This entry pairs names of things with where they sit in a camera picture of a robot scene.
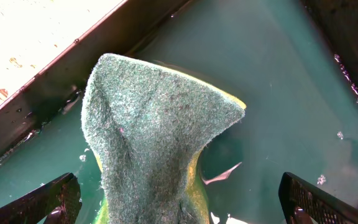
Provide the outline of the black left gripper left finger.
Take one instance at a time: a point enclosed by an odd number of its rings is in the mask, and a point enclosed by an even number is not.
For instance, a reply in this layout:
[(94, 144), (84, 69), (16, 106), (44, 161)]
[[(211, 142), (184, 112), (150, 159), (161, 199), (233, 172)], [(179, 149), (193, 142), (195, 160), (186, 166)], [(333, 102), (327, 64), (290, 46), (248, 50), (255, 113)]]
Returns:
[(66, 173), (0, 208), (0, 223), (75, 223), (82, 207), (77, 177)]

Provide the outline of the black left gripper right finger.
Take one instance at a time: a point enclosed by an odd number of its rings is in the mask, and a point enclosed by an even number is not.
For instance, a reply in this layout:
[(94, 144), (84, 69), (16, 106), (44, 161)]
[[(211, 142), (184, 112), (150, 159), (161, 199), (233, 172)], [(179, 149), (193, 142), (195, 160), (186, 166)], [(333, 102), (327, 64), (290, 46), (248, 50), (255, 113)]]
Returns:
[(358, 208), (291, 172), (282, 175), (278, 197), (287, 223), (358, 223)]

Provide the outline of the green yellow sponge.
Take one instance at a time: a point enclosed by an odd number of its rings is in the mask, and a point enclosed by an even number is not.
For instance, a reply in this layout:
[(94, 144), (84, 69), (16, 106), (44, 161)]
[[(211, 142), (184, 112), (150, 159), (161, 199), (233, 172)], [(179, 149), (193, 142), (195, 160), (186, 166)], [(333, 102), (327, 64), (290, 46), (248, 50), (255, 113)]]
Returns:
[(246, 105), (198, 78), (118, 54), (89, 76), (81, 127), (101, 171), (96, 223), (208, 223), (197, 163)]

